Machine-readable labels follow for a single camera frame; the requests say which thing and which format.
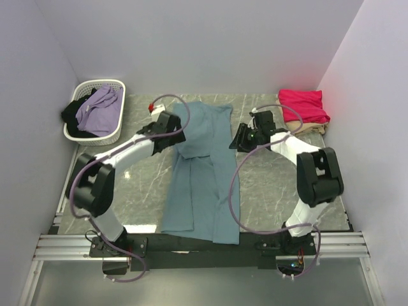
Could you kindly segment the teal blue t shirt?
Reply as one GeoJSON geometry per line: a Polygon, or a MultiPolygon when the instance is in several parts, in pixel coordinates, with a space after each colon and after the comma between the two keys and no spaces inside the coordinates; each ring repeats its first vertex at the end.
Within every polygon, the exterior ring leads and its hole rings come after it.
{"type": "Polygon", "coordinates": [[[162,233],[238,244],[240,228],[232,213],[240,212],[235,152],[229,149],[231,105],[210,106],[201,101],[181,104],[173,112],[186,128],[186,140],[173,146],[173,167],[167,192],[162,233]]]}

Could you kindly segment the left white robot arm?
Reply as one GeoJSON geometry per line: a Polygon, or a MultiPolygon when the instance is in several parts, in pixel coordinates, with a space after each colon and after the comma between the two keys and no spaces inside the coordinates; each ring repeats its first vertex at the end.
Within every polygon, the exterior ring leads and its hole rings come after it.
{"type": "Polygon", "coordinates": [[[125,227],[111,205],[116,176],[137,162],[186,140],[179,116],[161,111],[128,141],[95,156],[78,157],[66,188],[70,209],[77,219],[88,219],[112,256],[129,247],[125,227]]]}

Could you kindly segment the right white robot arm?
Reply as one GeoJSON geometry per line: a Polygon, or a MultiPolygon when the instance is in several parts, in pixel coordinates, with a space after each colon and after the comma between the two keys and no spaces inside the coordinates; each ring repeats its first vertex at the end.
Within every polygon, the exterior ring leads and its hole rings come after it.
{"type": "Polygon", "coordinates": [[[296,166],[298,203],[282,229],[279,248],[294,254],[307,245],[321,212],[344,192],[337,156],[332,148],[310,145],[284,128],[276,128],[273,113],[254,108],[251,121],[241,123],[229,148],[250,154],[259,148],[280,154],[296,166]]]}

